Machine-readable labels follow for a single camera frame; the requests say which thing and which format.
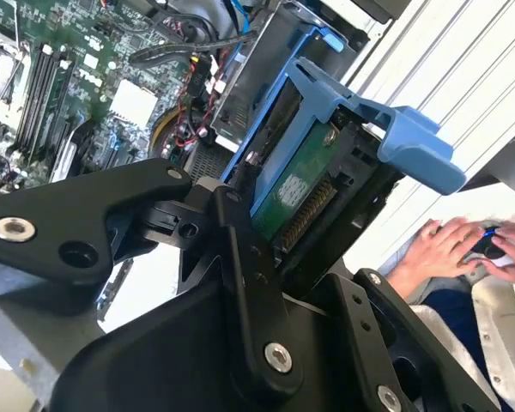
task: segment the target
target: screw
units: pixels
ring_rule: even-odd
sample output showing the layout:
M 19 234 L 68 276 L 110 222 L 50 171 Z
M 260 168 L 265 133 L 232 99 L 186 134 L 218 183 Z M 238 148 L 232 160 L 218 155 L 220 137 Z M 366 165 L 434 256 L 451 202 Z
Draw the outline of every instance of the screw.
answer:
M 388 386 L 378 386 L 379 401 L 389 410 L 389 412 L 401 412 L 403 406 L 401 401 L 398 400 L 397 395 Z
M 36 234 L 36 227 L 21 217 L 0 219 L 0 239 L 13 243 L 24 243 Z
M 265 347 L 265 359 L 269 366 L 279 373 L 292 370 L 292 356 L 280 343 L 271 342 Z
M 240 202 L 240 196 L 236 194 L 234 191 L 228 191 L 227 197 L 234 202 Z
M 174 179 L 181 179 L 183 176 L 181 176 L 181 173 L 178 172 L 175 169 L 168 169 L 168 174 L 173 177 Z
M 36 373 L 36 366 L 27 358 L 23 358 L 19 362 L 19 368 L 28 373 L 34 375 Z
M 381 279 L 375 273 L 370 274 L 370 279 L 372 279 L 372 282 L 374 282 L 377 285 L 381 284 Z
M 336 137 L 336 131 L 334 129 L 330 130 L 323 140 L 323 146 L 325 146 L 326 148 L 330 146 L 336 140 Z

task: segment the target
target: black mount arm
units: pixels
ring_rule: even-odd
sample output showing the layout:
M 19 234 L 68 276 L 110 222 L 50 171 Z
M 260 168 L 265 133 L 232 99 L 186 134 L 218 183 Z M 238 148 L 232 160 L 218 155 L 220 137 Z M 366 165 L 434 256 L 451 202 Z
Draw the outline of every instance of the black mount arm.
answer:
M 88 309 L 113 264 L 156 242 L 183 251 L 179 295 L 83 349 L 51 412 L 495 411 L 377 274 L 340 261 L 304 299 L 284 295 L 245 200 L 167 161 L 1 196 L 10 217 L 35 234 L 0 233 L 0 299 L 60 315 Z

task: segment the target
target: computer motherboard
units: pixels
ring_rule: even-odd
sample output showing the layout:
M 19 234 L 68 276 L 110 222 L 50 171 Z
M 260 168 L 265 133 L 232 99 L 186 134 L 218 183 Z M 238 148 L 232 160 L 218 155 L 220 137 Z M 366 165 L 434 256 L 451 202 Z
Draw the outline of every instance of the computer motherboard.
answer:
M 0 0 L 0 193 L 146 158 L 189 65 L 128 57 L 175 35 L 123 3 Z

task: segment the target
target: yellow wire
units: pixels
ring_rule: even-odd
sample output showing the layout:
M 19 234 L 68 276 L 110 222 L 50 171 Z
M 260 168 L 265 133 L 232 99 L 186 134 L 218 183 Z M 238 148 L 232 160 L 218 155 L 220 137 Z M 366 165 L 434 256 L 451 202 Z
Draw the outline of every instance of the yellow wire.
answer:
M 161 135 L 161 132 L 164 130 L 164 128 L 172 121 L 174 120 L 178 115 L 180 114 L 180 110 L 177 108 L 170 114 L 164 117 L 164 120 L 157 126 L 156 130 L 154 131 L 153 138 L 150 142 L 150 148 L 151 150 L 155 147 L 156 141 L 158 140 L 158 136 Z

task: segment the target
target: person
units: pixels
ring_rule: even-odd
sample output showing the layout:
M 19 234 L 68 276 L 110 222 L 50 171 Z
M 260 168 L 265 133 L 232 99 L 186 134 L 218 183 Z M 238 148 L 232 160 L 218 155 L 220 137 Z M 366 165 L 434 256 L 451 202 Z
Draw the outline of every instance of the person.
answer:
M 493 237 L 510 266 L 470 255 L 483 234 L 463 217 L 429 221 L 389 273 L 379 272 L 502 412 L 515 411 L 515 223 Z

